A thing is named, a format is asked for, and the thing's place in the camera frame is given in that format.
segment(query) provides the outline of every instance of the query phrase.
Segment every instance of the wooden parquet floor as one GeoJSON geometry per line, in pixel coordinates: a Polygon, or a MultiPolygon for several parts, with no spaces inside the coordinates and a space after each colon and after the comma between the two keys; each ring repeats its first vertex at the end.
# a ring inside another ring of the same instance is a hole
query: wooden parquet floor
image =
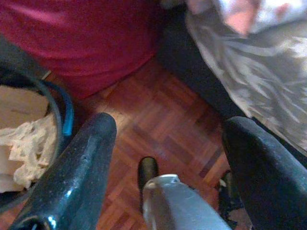
{"type": "MultiPolygon", "coordinates": [[[[51,76],[49,80],[61,84],[51,76]]],[[[75,101],[80,123],[97,112],[111,114],[118,136],[98,230],[145,230],[139,212],[137,166],[157,159],[160,174],[176,173],[214,208],[214,188],[229,169],[221,144],[221,119],[197,94],[155,59],[117,85],[75,101]]],[[[0,216],[7,229],[22,206],[0,216]]]]}

